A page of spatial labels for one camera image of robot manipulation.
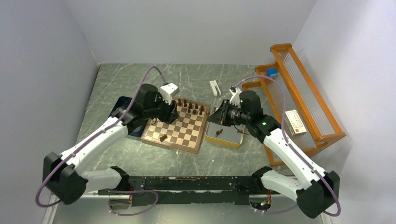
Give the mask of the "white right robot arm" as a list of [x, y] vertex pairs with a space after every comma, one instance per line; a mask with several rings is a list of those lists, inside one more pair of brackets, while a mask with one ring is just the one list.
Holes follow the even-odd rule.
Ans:
[[274, 117], [263, 112], [260, 97], [254, 91], [235, 93], [231, 100], [223, 100], [213, 112], [209, 122], [221, 126], [244, 125], [251, 136], [277, 154], [292, 171], [295, 178], [279, 174], [269, 167], [255, 173], [252, 188], [257, 193], [273, 190], [293, 200], [297, 207], [309, 218], [316, 218], [336, 205], [332, 216], [339, 216], [340, 177], [327, 172], [292, 141], [283, 125]]

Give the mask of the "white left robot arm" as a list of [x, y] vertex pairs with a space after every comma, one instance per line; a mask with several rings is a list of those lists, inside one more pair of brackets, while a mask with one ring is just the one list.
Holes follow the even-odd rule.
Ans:
[[177, 103], [173, 100], [178, 92], [174, 83], [159, 88], [142, 84], [135, 97], [122, 97], [94, 133], [60, 155], [50, 153], [44, 158], [45, 186], [66, 205], [76, 202], [86, 192], [104, 189], [117, 194], [127, 192], [129, 175], [121, 168], [87, 171], [87, 167], [116, 141], [144, 126], [148, 119], [167, 124], [178, 119]]

